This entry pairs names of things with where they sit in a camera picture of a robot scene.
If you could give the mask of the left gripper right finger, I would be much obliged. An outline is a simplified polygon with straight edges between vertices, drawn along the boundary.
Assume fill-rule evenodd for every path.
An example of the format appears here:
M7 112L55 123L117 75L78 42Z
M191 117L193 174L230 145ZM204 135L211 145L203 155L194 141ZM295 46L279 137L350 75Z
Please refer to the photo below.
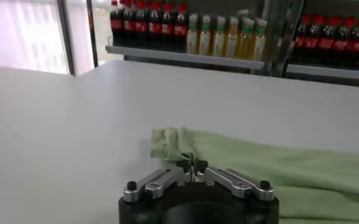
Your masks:
M209 166L207 161L195 162L195 175L200 181L215 182L224 186L238 198L254 196L261 201L274 199L274 189L269 181L256 181L233 169L218 169Z

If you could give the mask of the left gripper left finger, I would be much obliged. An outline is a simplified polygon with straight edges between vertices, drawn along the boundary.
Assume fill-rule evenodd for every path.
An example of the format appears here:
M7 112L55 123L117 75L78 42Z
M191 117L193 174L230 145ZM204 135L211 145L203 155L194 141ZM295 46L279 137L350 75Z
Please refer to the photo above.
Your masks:
M140 181L128 181L123 190L123 200L129 203L141 199L157 199L165 194L172 184L186 183L192 180L192 163L178 161L170 169L157 169Z

